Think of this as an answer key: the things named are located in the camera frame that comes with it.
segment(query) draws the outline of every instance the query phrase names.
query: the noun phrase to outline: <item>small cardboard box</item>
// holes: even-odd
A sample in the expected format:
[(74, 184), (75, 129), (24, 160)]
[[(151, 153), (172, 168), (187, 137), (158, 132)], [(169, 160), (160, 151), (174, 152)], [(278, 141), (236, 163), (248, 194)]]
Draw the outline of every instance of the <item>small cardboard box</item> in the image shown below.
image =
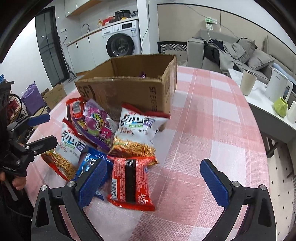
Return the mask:
[(48, 107), (52, 110), (62, 99), (67, 96), (63, 85), (56, 85), (53, 89), (47, 92), (43, 98), (48, 105)]

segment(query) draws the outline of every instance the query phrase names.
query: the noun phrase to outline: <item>metal screw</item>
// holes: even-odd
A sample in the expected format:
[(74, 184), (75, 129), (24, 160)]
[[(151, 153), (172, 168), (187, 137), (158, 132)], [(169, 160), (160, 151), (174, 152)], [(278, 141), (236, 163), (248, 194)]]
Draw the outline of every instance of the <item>metal screw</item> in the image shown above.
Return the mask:
[(235, 187), (239, 187), (240, 186), (240, 183), (238, 181), (233, 181), (232, 182), (232, 185), (235, 186)]
[(75, 184), (74, 181), (69, 181), (69, 182), (67, 183), (67, 186), (68, 186), (68, 187), (72, 187), (72, 186), (74, 186), (74, 184)]
[(41, 191), (44, 191), (44, 190), (46, 190), (46, 188), (47, 188), (47, 186), (43, 185), (40, 189), (41, 189)]
[(260, 185), (260, 188), (261, 188), (261, 190), (263, 190), (263, 191), (265, 191), (267, 188), (266, 188), (266, 186), (265, 185)]

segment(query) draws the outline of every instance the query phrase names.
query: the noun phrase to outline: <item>white cabinet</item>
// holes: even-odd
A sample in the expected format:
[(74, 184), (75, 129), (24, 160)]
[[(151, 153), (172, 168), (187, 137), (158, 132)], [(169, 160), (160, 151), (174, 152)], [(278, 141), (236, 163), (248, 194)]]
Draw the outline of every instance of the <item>white cabinet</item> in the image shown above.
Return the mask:
[(102, 31), (90, 35), (89, 40), (96, 66), (110, 58), (106, 50), (106, 44), (103, 42)]
[(77, 0), (78, 7), (81, 7), (83, 4), (87, 3), (89, 0)]
[(78, 0), (65, 0), (66, 17), (69, 16), (72, 12), (74, 12), (78, 8), (77, 1)]
[(68, 52), (70, 55), (70, 59), (72, 62), (72, 66), (75, 73), (79, 73), (80, 71), (80, 57), (78, 52), (78, 45), (77, 43), (74, 43), (70, 46), (68, 46)]
[(68, 51), (75, 73), (89, 71), (96, 66), (88, 37), (70, 45)]
[(80, 56), (81, 72), (92, 70), (96, 65), (91, 51), (91, 45), (88, 37), (77, 42)]
[(101, 0), (65, 0), (66, 17), (78, 16), (100, 2)]

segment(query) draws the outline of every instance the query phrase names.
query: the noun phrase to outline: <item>glass door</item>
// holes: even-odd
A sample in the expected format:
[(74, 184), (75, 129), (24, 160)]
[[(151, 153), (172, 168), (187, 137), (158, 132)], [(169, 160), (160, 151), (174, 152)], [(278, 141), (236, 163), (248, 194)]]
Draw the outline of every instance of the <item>glass door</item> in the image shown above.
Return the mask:
[(35, 22), (41, 59), (52, 86), (55, 86), (69, 79), (55, 22), (55, 7), (43, 9), (35, 17)]

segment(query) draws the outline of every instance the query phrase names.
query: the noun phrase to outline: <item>bottle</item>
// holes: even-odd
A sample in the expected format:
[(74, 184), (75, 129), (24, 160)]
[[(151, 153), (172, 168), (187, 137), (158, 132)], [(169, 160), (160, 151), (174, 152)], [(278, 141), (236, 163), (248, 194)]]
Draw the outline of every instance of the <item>bottle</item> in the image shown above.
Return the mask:
[(98, 28), (100, 28), (102, 26), (103, 26), (103, 23), (102, 23), (101, 19), (99, 19), (99, 21), (98, 21)]

